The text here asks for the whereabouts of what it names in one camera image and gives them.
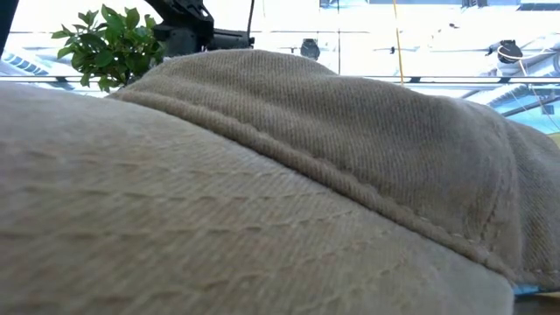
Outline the beige cap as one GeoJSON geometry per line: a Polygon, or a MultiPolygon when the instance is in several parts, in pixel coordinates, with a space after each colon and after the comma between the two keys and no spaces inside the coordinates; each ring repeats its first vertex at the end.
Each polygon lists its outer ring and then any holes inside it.
{"type": "Polygon", "coordinates": [[[288,54],[104,98],[0,82],[0,315],[511,315],[560,290],[560,148],[288,54]]]}

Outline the green leafy plant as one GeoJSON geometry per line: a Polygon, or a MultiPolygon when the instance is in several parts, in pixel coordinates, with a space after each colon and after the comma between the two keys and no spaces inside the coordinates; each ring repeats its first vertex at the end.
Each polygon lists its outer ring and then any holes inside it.
{"type": "Polygon", "coordinates": [[[97,78],[99,89],[108,93],[141,78],[164,59],[164,46],[153,31],[157,21],[150,14],[136,8],[119,12],[103,4],[99,10],[80,12],[78,19],[72,28],[62,25],[52,38],[66,41],[57,58],[71,57],[83,87],[97,78]]]}

